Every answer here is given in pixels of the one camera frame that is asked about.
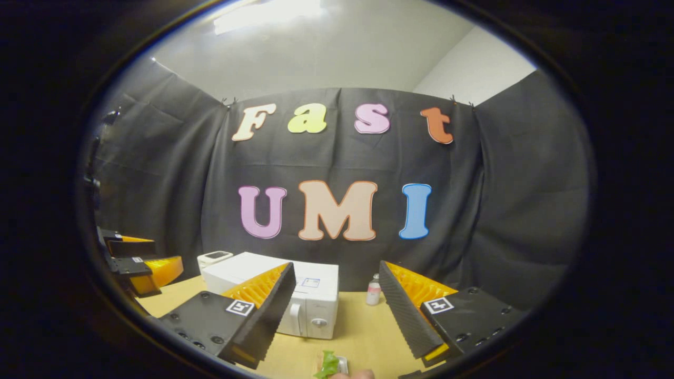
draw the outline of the microwave oven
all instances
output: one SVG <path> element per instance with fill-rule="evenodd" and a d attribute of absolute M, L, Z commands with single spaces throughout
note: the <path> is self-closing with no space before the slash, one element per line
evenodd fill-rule
<path fill-rule="evenodd" d="M 299 337 L 331 339 L 339 301 L 339 266 L 273 258 L 243 252 L 202 269 L 206 289 L 221 294 L 281 264 L 292 262 L 295 292 L 277 332 Z"/>

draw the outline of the black fabric backdrop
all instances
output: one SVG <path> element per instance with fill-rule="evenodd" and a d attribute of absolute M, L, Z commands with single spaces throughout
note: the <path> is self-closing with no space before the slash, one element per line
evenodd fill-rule
<path fill-rule="evenodd" d="M 476 109 L 450 100 L 365 88 L 302 90 L 246 100 L 230 109 L 165 67 L 139 63 L 112 96 L 121 115 L 98 151 L 102 182 L 98 224 L 152 238 L 164 255 L 195 257 L 225 250 L 340 265 L 340 289 L 363 291 L 380 260 L 454 287 L 478 285 L 529 308 L 571 262 L 588 210 L 588 149 L 572 106 L 541 73 Z M 243 109 L 276 103 L 250 140 L 234 142 Z M 294 134 L 293 111 L 327 107 L 320 133 Z M 383 134 L 360 134 L 355 109 L 388 108 Z M 449 145 L 434 141 L 423 109 L 438 107 L 451 123 Z M 373 181 L 371 241 L 305 241 L 305 197 L 298 185 L 322 180 L 340 202 L 354 181 Z M 429 234 L 405 240 L 402 186 L 425 183 Z M 267 187 L 288 191 L 281 232 L 256 238 L 241 223 L 238 189 L 260 188 L 256 218 L 269 220 Z"/>

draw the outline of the vegetable leaf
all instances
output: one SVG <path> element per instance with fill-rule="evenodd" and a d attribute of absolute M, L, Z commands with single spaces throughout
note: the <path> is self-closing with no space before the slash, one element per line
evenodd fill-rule
<path fill-rule="evenodd" d="M 314 374 L 318 379 L 325 379 L 332 374 L 339 372 L 339 359 L 335 357 L 334 351 L 323 350 L 323 367 L 321 371 Z"/>

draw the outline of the wooden table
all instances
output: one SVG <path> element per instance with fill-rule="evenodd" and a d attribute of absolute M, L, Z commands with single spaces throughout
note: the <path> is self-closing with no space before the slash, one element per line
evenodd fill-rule
<path fill-rule="evenodd" d="M 187 301 L 206 284 L 200 276 L 162 287 L 162 294 L 138 299 L 151 315 L 161 317 Z M 365 292 L 340 292 L 334 338 L 309 339 L 276 333 L 264 361 L 256 372 L 274 379 L 312 378 L 323 350 L 348 360 L 350 373 L 372 369 L 377 379 L 395 379 L 417 370 L 425 371 L 414 359 L 393 314 L 382 295 L 378 305 L 365 303 Z"/>

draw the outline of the white wall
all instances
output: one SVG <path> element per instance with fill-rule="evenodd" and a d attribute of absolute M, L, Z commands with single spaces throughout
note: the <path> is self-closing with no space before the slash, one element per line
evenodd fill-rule
<path fill-rule="evenodd" d="M 478 105 L 531 74 L 534 67 L 506 43 L 475 26 L 419 82 L 414 92 Z"/>

